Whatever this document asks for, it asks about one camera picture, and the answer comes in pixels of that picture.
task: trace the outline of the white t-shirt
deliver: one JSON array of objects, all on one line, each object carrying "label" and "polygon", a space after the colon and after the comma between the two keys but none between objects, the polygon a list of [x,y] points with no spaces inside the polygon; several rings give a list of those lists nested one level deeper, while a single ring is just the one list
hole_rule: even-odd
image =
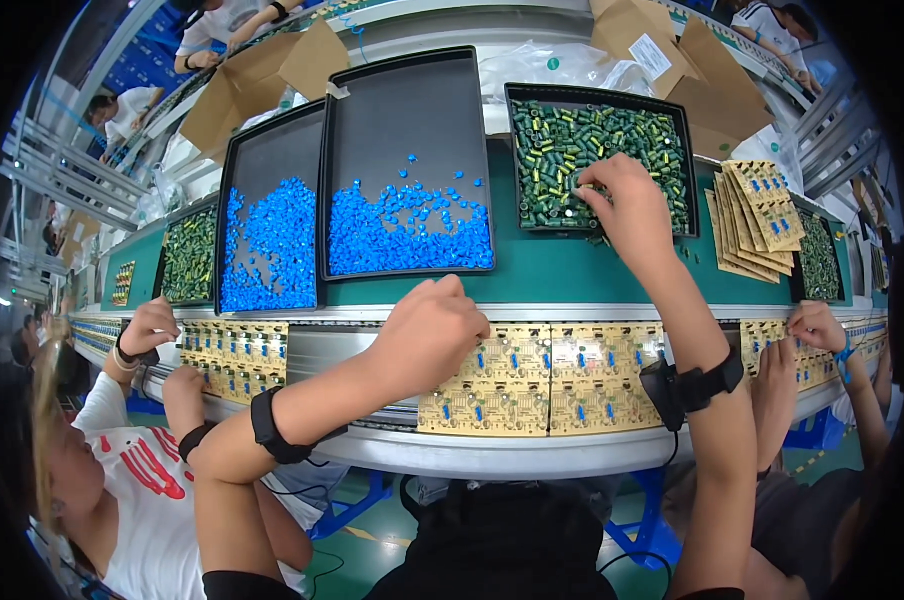
[{"label": "white t-shirt", "polygon": [[782,27],[775,18],[775,13],[771,11],[771,6],[765,2],[755,0],[735,13],[732,16],[732,26],[748,27],[758,32],[762,38],[771,40],[796,69],[808,70],[808,67],[805,66],[805,59],[802,58],[801,44],[798,39]]},{"label": "white t-shirt", "polygon": [[[182,44],[175,51],[175,55],[186,57],[189,54],[208,50],[211,48],[212,40],[227,44],[234,32],[270,4],[271,0],[225,0],[220,7],[209,10],[192,27],[185,30]],[[289,10],[289,14],[298,13],[301,9],[301,6],[296,6]],[[275,25],[266,23],[255,30],[251,40],[273,27]]]},{"label": "white t-shirt", "polygon": [[[118,541],[102,581],[134,600],[204,600],[194,475],[171,432],[130,426],[122,388],[104,372],[73,425],[85,432],[104,467],[105,488],[119,502]],[[275,489],[274,479],[269,486]],[[294,496],[277,498],[305,530],[321,517]],[[289,587],[303,590],[304,575],[281,562],[279,569]]]},{"label": "white t-shirt", "polygon": [[109,144],[114,144],[119,138],[132,137],[132,121],[146,109],[154,93],[154,87],[134,87],[119,94],[115,99],[119,103],[119,111],[111,121],[105,122],[105,136]]}]

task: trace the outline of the black shirt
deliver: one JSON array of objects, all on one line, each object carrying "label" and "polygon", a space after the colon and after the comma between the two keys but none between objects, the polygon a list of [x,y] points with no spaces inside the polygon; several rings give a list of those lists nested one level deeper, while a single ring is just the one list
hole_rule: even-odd
[{"label": "black shirt", "polygon": [[[595,569],[602,523],[578,497],[502,484],[465,491],[464,482],[454,482],[446,498],[406,508],[418,519],[418,532],[405,562],[376,582],[365,600],[618,599]],[[261,575],[218,571],[203,581],[209,600],[301,597]],[[685,600],[744,597],[739,589],[713,589]]]}]

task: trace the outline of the red graphic on shirt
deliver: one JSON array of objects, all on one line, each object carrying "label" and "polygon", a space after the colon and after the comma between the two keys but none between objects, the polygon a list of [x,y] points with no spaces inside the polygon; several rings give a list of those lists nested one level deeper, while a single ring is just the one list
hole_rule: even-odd
[{"label": "red graphic on shirt", "polygon": [[155,458],[155,454],[148,447],[146,441],[139,438],[138,443],[129,450],[122,452],[122,462],[139,482],[155,492],[158,496],[164,494],[173,500],[181,500],[185,497],[185,490],[175,481],[161,462]]},{"label": "red graphic on shirt", "polygon": [[175,462],[182,460],[181,456],[178,454],[178,443],[175,442],[175,438],[171,437],[171,434],[168,431],[160,427],[149,427],[148,429],[155,434],[158,445],[162,447],[162,450],[165,450],[165,453],[169,455],[171,460]]}]

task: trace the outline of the black tray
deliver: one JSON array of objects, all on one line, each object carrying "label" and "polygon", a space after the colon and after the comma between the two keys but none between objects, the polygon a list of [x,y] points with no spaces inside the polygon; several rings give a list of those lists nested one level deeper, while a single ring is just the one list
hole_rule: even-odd
[{"label": "black tray", "polygon": [[[825,217],[821,215],[813,214],[813,217],[816,217],[822,224],[825,226],[825,232],[828,233],[829,240],[832,242],[829,246],[832,249],[832,258],[835,258],[835,269],[836,269],[836,277],[839,279],[839,296],[835,298],[830,298],[828,300],[823,300],[823,302],[828,303],[843,303],[845,302],[845,282],[842,280],[842,268],[839,266],[839,255],[835,252],[835,232],[832,230],[832,225]],[[792,259],[794,267],[792,268],[792,275],[788,278],[789,280],[789,292],[792,294],[792,302],[798,304],[806,299],[805,297],[805,277],[802,276],[802,261],[799,259],[799,255],[801,252],[793,251]]]},{"label": "black tray", "polygon": [[[329,270],[329,225],[332,197],[362,181],[362,194],[376,202],[389,184],[401,187],[420,181],[425,189],[458,188],[463,199],[488,209],[488,236],[495,268],[495,236],[488,189],[482,90],[473,46],[406,54],[371,65],[342,71],[329,81],[348,88],[340,100],[329,96],[325,118],[325,145],[319,186],[319,221],[322,231],[322,277],[326,281],[491,269],[379,270],[332,275]],[[416,162],[409,162],[416,155]],[[409,171],[408,178],[398,175]],[[453,178],[462,171],[461,179]],[[473,181],[482,178],[482,187]],[[452,202],[453,220],[470,211]],[[440,227],[426,223],[428,232]]]},{"label": "black tray", "polygon": [[543,104],[559,107],[561,109],[584,109],[586,104],[614,106],[617,109],[631,109],[632,111],[652,111],[669,115],[674,119],[675,132],[682,143],[685,158],[681,162],[681,172],[685,174],[685,205],[689,209],[689,232],[673,233],[673,237],[698,237],[698,190],[696,189],[695,168],[692,165],[692,137],[689,135],[688,119],[685,117],[685,107],[682,105],[665,102],[656,98],[626,94],[621,91],[608,89],[595,89],[594,87],[574,87],[572,85],[542,85],[532,83],[506,83],[506,106],[508,106],[508,131],[512,146],[512,162],[515,170],[515,222],[523,232],[600,232],[598,229],[588,227],[521,227],[522,219],[519,216],[518,205],[522,201],[522,182],[518,173],[518,149],[515,147],[515,127],[512,117],[514,106],[512,100],[529,101],[537,100]]},{"label": "black tray", "polygon": [[[317,192],[319,161],[321,160],[322,122],[325,118],[325,100],[316,100],[293,108],[289,112],[242,131],[228,142],[225,166],[222,171],[218,198],[218,224],[215,244],[215,314],[221,315],[221,282],[225,271],[225,234],[228,225],[228,199],[233,187],[246,198],[239,211],[246,218],[248,203],[257,202],[275,191],[282,180],[298,177],[309,189]],[[316,198],[315,215],[321,210]],[[315,224],[315,261],[320,254],[320,231]],[[235,259],[247,262],[248,250],[243,244],[235,251]],[[265,258],[259,258],[262,264]],[[275,316],[279,313],[312,312],[325,307],[326,286],[318,276],[315,265],[315,301],[312,308],[287,308],[277,310],[243,310],[236,315]]]},{"label": "black tray", "polygon": [[[189,217],[198,214],[199,212],[205,212],[208,209],[214,209],[216,204],[218,203],[218,192],[213,192],[209,194],[205,198],[200,199],[199,201],[193,202],[184,208],[180,208],[179,210],[175,210],[172,212],[168,221],[169,224],[165,228],[165,239],[162,240],[162,253],[158,256],[158,276],[155,278],[155,291],[152,294],[153,298],[157,298],[162,294],[162,284],[165,283],[165,267],[166,267],[166,252],[168,251],[167,245],[169,243],[169,232],[171,231],[171,226],[176,225],[179,221],[184,221]],[[213,260],[215,259],[215,248],[212,249]],[[210,285],[210,289],[215,287],[215,276],[213,275],[212,285]],[[182,302],[172,302],[171,305],[175,308],[186,308],[189,306],[205,306],[210,303],[212,299],[207,297],[206,299],[201,300],[184,300]]]}]

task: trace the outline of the cardboard box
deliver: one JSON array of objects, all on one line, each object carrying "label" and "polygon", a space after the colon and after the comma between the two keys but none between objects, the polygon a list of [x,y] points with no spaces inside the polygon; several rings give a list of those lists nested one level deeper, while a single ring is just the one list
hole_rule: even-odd
[{"label": "cardboard box", "polygon": [[304,32],[278,33],[218,66],[181,134],[200,158],[224,164],[232,131],[275,109],[286,87],[317,100],[325,96],[329,76],[347,68],[348,51],[324,19]]},{"label": "cardboard box", "polygon": [[654,77],[659,98],[685,107],[692,150],[725,160],[742,140],[774,121],[745,69],[700,19],[675,42],[668,9],[649,0],[591,0],[592,45],[636,61]]},{"label": "cardboard box", "polygon": [[93,235],[98,235],[100,230],[101,223],[98,222],[95,217],[81,212],[80,210],[72,211],[72,214],[69,215],[68,222],[66,222],[65,226],[62,228],[62,235],[65,236],[65,244],[62,246],[59,253],[62,262],[65,263],[67,268],[71,269],[73,267],[72,263],[75,255],[82,252],[82,242]]}]

